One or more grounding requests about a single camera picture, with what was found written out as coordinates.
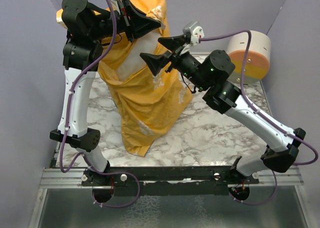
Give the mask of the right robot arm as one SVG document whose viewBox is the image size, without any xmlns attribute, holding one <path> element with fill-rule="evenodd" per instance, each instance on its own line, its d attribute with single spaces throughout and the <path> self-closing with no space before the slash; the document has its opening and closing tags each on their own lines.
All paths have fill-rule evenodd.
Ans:
<svg viewBox="0 0 320 228">
<path fill-rule="evenodd" d="M 253 173 L 267 169 L 285 173 L 295 162 L 306 132 L 280 124 L 246 98 L 228 80 L 235 65 L 224 50 L 216 49 L 198 62 L 189 52 L 183 52 L 184 41 L 184 35 L 159 38 L 167 51 L 160 55 L 140 53 L 140 57 L 154 76 L 165 66 L 168 73 L 172 69 L 179 71 L 200 92 L 205 92 L 203 100 L 211 109 L 240 122 L 266 143 L 265 149 L 238 157 L 230 168 L 230 179 L 240 184 Z"/>
</svg>

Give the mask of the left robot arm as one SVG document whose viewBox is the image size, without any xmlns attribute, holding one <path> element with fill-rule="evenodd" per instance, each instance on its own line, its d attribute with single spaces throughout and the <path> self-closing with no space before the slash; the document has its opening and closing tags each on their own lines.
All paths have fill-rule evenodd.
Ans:
<svg viewBox="0 0 320 228">
<path fill-rule="evenodd" d="M 63 47 L 65 92 L 59 125 L 49 138 L 68 144 L 83 156 L 97 184 L 106 185 L 111 178 L 109 162 L 98 149 L 101 133 L 88 127 L 87 111 L 99 61 L 116 42 L 126 36 L 130 42 L 160 28 L 161 22 L 138 9 L 130 0 L 107 0 L 105 10 L 88 0 L 62 0 L 61 20 L 67 29 Z"/>
</svg>

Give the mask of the blue and yellow Mickey pillowcase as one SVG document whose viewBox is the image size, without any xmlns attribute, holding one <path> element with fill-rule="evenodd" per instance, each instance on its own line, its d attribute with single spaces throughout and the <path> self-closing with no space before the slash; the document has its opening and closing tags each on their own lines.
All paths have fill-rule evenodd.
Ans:
<svg viewBox="0 0 320 228">
<path fill-rule="evenodd" d="M 192 100 L 178 71 L 153 76 L 140 53 L 160 55 L 158 38 L 170 34 L 166 0 L 131 0 L 142 12 L 157 18 L 161 27 L 133 42 L 116 35 L 115 44 L 98 63 L 96 75 L 107 84 L 121 117 L 121 138 L 126 151 L 145 156 L 152 143 L 166 134 Z"/>
</svg>

